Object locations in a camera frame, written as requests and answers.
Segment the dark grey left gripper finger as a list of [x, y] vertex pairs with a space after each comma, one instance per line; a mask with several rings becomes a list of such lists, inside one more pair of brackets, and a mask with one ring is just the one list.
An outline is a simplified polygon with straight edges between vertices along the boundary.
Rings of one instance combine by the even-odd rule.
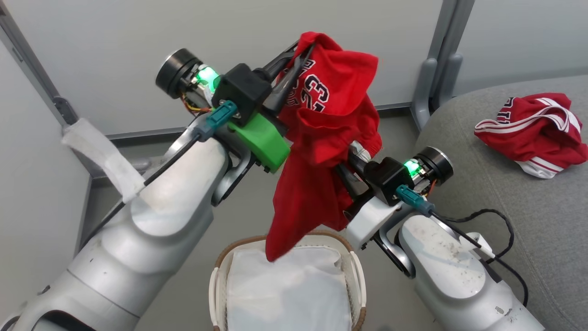
[[286, 103], [288, 95], [294, 89], [297, 79], [302, 73], [306, 61], [310, 58], [315, 46], [306, 47], [301, 54], [295, 55], [294, 58], [286, 65], [287, 72], [275, 84], [271, 94], [266, 98], [266, 113], [269, 115], [279, 115]]
[[294, 42], [290, 47], [264, 66], [264, 70], [270, 78], [276, 78], [280, 72], [286, 68], [286, 65], [292, 58], [294, 58], [297, 46], [298, 42]]

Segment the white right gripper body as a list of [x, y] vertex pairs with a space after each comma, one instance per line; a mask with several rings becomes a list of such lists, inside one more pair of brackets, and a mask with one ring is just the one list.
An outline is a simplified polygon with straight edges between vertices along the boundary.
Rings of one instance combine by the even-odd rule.
[[352, 249], [361, 249], [404, 205], [403, 202], [397, 202], [390, 206], [378, 197], [354, 201], [345, 210], [345, 217], [349, 221], [345, 237]]

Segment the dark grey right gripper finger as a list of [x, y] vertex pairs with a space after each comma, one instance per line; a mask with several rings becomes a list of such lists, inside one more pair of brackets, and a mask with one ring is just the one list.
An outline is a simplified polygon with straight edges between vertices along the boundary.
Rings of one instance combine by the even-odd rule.
[[349, 168], [344, 164], [338, 164], [335, 167], [336, 174], [340, 177], [342, 184], [349, 193], [351, 199], [357, 199], [361, 193], [363, 193], [363, 184], [354, 172], [351, 172]]
[[350, 144], [347, 163], [353, 168], [365, 168], [371, 161], [370, 153], [361, 144]]

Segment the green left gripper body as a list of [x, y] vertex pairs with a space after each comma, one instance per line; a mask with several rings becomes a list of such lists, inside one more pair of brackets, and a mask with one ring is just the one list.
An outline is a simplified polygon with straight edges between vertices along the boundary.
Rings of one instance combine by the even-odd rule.
[[233, 121], [227, 126], [272, 174], [282, 167], [290, 154], [290, 145], [263, 115], [254, 115], [245, 126], [238, 126]]

